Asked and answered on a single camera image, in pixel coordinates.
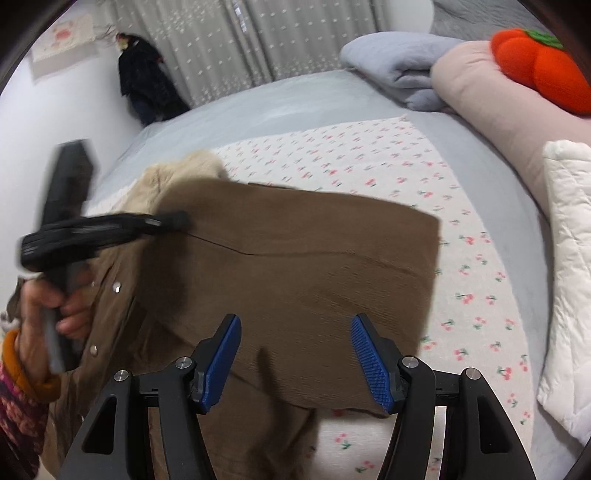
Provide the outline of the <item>person's left hand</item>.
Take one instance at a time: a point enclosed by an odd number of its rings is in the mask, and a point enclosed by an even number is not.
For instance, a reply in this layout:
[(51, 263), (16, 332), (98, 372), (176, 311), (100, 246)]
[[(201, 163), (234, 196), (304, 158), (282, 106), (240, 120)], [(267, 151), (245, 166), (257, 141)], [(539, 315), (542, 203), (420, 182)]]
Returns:
[(37, 380), (73, 370), (92, 327), (90, 266), (67, 270), (67, 292), (46, 277), (25, 281), (20, 294), (21, 326), (15, 349), (26, 373)]

